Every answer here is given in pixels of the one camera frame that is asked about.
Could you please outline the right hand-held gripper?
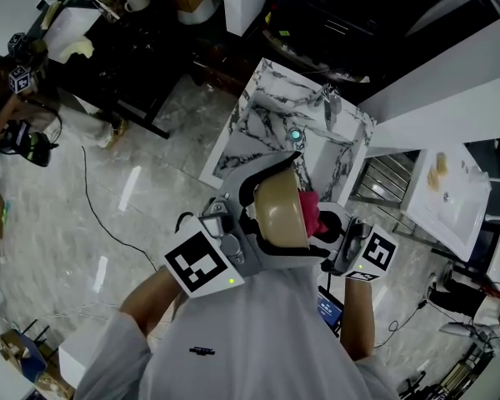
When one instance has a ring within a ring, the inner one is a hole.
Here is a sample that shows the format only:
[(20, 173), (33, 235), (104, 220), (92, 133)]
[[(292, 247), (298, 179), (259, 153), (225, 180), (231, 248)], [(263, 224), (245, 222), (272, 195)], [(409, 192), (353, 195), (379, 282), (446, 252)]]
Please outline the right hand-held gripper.
[(350, 221), (336, 202), (320, 202), (317, 207), (314, 247), (323, 254), (316, 257), (318, 265), (332, 265), (329, 272), (333, 276), (361, 282), (373, 282), (388, 273), (398, 250), (392, 236), (358, 217)]

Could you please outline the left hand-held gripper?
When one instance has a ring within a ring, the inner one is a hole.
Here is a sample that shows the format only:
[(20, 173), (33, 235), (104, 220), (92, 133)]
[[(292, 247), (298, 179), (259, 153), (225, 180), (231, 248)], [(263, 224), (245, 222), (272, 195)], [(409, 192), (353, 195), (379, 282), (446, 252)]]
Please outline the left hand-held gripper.
[(263, 237), (257, 222), (239, 222), (254, 201), (255, 188), (302, 155), (274, 152), (236, 167), (224, 179), (222, 195), (211, 198), (203, 212), (178, 217), (164, 248), (164, 266), (189, 298), (241, 286), (262, 271), (311, 267), (330, 257), (324, 246), (275, 246)]

